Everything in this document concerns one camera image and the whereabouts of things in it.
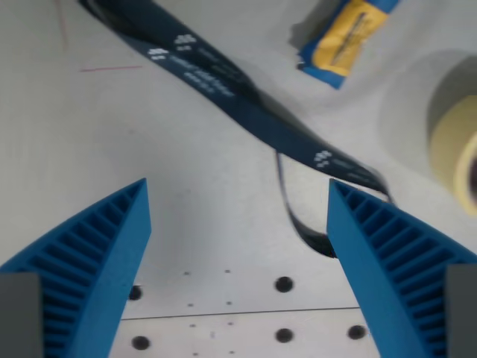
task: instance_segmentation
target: lanyard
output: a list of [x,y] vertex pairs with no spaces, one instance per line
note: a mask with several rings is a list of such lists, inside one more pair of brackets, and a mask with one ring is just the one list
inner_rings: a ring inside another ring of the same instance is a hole
[[280,189],[291,223],[317,252],[335,257],[326,234],[309,229],[293,214],[286,196],[281,154],[389,197],[385,182],[377,174],[318,139],[304,126],[293,126],[265,108],[259,90],[242,70],[152,0],[80,0],[80,3],[130,47],[186,82],[276,150]]

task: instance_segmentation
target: masking tape roll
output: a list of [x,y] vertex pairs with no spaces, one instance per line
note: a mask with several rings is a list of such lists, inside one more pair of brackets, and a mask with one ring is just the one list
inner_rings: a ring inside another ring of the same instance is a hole
[[431,167],[466,212],[477,215],[477,95],[457,103],[431,138]]

